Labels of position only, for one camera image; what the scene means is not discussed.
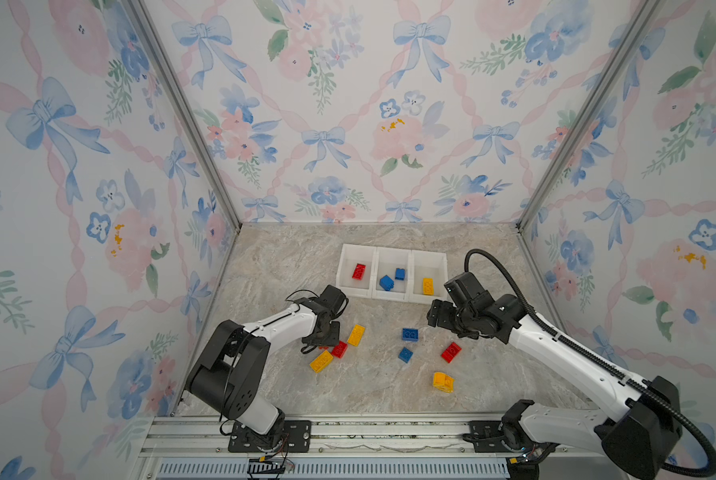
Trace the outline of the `red curved lego brick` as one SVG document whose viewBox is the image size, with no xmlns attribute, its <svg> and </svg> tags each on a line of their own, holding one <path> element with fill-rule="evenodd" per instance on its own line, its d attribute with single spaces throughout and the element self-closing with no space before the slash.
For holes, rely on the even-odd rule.
<svg viewBox="0 0 716 480">
<path fill-rule="evenodd" d="M 355 280 L 362 280 L 366 272 L 366 265 L 358 263 L 353 271 L 352 278 Z"/>
</svg>

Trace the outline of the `yellow curved lego brick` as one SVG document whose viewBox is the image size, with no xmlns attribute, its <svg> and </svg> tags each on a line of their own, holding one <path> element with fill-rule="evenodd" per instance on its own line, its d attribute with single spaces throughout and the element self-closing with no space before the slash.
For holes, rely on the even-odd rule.
<svg viewBox="0 0 716 480">
<path fill-rule="evenodd" d="M 424 277 L 422 280 L 422 292 L 425 296 L 435 295 L 435 283 L 433 278 Z"/>
</svg>

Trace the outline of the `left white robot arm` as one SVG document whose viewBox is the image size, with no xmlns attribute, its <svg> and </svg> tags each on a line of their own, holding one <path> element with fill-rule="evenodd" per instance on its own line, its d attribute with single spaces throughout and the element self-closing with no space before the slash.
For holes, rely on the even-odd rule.
<svg viewBox="0 0 716 480">
<path fill-rule="evenodd" d="M 220 323 L 185 384 L 223 418 L 264 439 L 281 436 L 285 422 L 285 414 L 258 394 L 269 355 L 297 342 L 304 354 L 337 346 L 339 319 L 349 305 L 345 293 L 333 285 L 287 301 L 287 308 L 262 320 Z"/>
</svg>

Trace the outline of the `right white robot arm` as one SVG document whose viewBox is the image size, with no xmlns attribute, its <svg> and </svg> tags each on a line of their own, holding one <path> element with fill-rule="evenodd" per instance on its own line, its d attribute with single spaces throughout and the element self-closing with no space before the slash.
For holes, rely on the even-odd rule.
<svg viewBox="0 0 716 480">
<path fill-rule="evenodd" d="M 436 299 L 430 326 L 461 338 L 495 339 L 543 363 L 593 402 L 590 410 L 549 407 L 521 399 L 502 416 L 497 440 L 514 451 L 537 456 L 558 445 L 605 455 L 637 479 L 653 479 L 682 435 L 669 413 L 678 406 L 677 388 L 658 377 L 648 381 L 623 370 L 576 342 L 521 298 L 494 299 L 465 272 L 445 285 L 450 298 Z"/>
</svg>

